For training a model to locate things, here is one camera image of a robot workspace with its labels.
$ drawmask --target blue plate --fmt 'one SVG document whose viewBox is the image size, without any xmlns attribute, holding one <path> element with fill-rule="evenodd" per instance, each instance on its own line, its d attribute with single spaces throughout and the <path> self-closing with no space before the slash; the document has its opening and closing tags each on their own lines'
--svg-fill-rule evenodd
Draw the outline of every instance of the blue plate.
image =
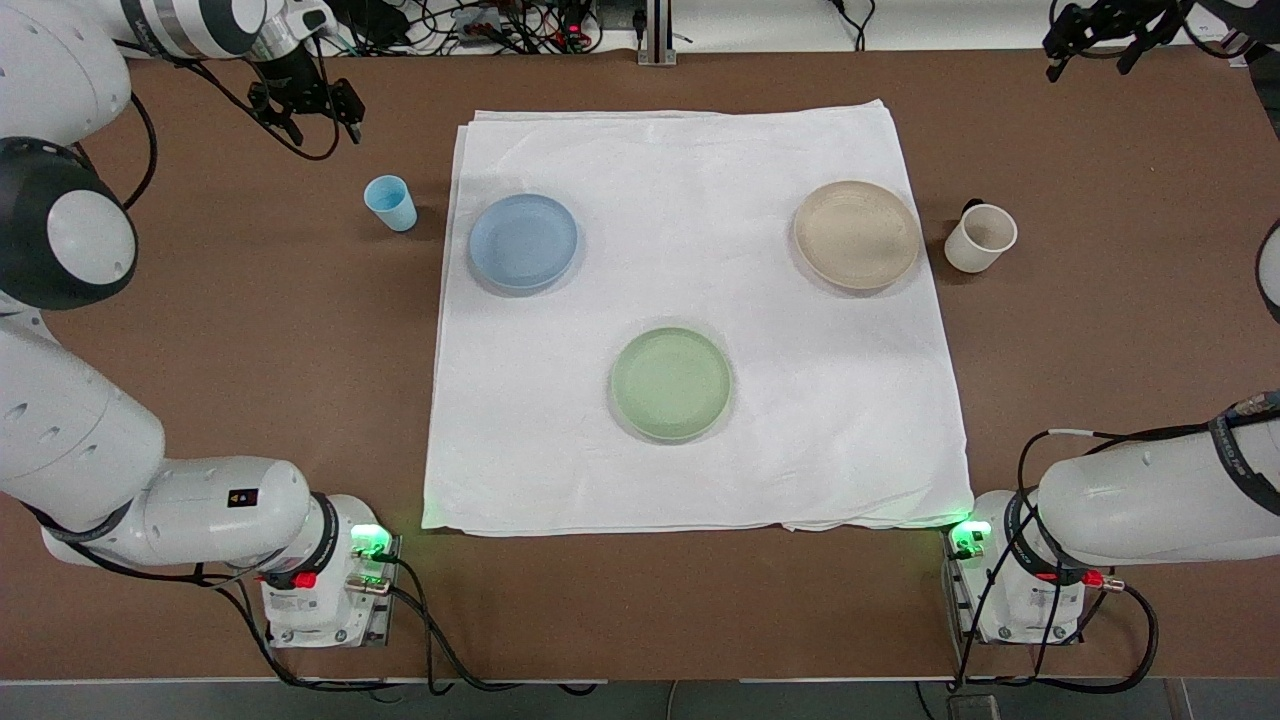
<svg viewBox="0 0 1280 720">
<path fill-rule="evenodd" d="M 512 195 L 480 214 L 467 251 L 476 272 L 493 284 L 532 292 L 554 283 L 573 261 L 577 224 L 550 197 Z"/>
</svg>

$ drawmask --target white cup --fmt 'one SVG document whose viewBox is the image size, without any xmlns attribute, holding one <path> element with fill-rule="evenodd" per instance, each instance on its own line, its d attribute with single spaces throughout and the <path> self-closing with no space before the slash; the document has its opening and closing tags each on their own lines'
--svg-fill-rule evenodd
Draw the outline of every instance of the white cup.
<svg viewBox="0 0 1280 720">
<path fill-rule="evenodd" d="M 960 224 L 947 236 L 947 261 L 963 273 L 980 273 L 1018 242 L 1012 215 L 982 200 L 970 200 Z"/>
</svg>

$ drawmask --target brown table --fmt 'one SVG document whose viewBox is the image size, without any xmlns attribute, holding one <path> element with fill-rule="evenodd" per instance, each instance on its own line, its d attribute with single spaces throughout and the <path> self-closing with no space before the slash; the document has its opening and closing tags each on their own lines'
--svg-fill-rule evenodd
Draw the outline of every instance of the brown table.
<svg viewBox="0 0 1280 720">
<path fill-rule="evenodd" d="M 1046 427 L 1135 430 L 1207 419 L 1276 384 L 1280 327 L 1253 286 L 1280 209 L 1280 146 L 1244 70 L 1194 50 L 1128 78 L 1039 53 L 630 54 L 334 61 L 369 106 L 365 142 L 294 159 L 197 78 L 136 65 L 160 172 L 134 209 L 133 284 L 49 318 L 159 415 L 177 457 L 285 457 L 406 536 L 438 619 L 489 678 L 943 676 L 952 671 L 938 536 L 845 528 L 484 539 L 417 529 L 454 129 L 475 109 L 728 113 L 881 97 L 893 111 L 937 277 L 973 486 L 1014 484 Z M 248 74 L 220 64 L 242 91 Z M 328 127 L 305 120 L 308 146 Z M 142 172 L 125 117 L 88 143 L 118 191 Z M 407 178 L 422 220 L 387 232 L 366 181 Z M 960 277 L 941 240 L 970 196 L 1009 208 L 1018 247 Z M 1079 452 L 1037 451 L 1029 477 Z M 0 678 L 262 676 L 224 601 L 63 565 L 0 500 Z M 1276 676 L 1280 561 L 1135 568 L 1160 611 L 1156 674 Z M 1144 625 L 1117 600 L 1062 675 L 1123 675 Z M 420 628 L 387 650 L 296 653 L 300 673 L 421 676 Z M 984 648 L 975 673 L 1024 673 Z"/>
</svg>

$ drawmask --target green plate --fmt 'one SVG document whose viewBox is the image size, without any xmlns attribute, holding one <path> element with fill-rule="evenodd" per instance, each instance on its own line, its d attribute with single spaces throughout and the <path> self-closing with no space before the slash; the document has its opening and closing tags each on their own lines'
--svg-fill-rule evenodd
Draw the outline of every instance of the green plate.
<svg viewBox="0 0 1280 720">
<path fill-rule="evenodd" d="M 712 341 L 658 328 L 631 341 L 609 374 L 613 402 L 635 429 L 666 442 L 692 439 L 728 406 L 733 375 Z"/>
</svg>

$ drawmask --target beige plate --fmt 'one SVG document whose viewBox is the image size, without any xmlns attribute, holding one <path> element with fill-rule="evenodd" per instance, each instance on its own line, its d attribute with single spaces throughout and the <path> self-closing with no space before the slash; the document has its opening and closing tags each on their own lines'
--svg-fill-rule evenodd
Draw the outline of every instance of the beige plate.
<svg viewBox="0 0 1280 720">
<path fill-rule="evenodd" d="M 809 193 L 792 225 L 815 273 L 849 290 L 876 290 L 902 277 L 920 254 L 920 225 L 878 184 L 842 181 Z"/>
</svg>

